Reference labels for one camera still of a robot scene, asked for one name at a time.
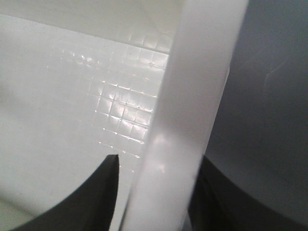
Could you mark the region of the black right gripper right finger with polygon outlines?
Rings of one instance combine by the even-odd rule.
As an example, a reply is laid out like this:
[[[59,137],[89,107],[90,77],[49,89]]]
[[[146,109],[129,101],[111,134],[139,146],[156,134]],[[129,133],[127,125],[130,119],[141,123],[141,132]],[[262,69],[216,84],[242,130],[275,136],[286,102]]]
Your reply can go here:
[[[204,157],[189,205],[194,231],[306,231],[258,202]]]

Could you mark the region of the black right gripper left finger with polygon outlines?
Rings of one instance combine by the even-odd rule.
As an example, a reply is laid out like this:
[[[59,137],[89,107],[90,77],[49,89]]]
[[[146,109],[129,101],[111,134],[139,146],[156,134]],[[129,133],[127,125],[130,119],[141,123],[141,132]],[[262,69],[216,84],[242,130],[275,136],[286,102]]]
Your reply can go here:
[[[108,155],[67,198],[17,231],[107,231],[115,211],[119,156]]]

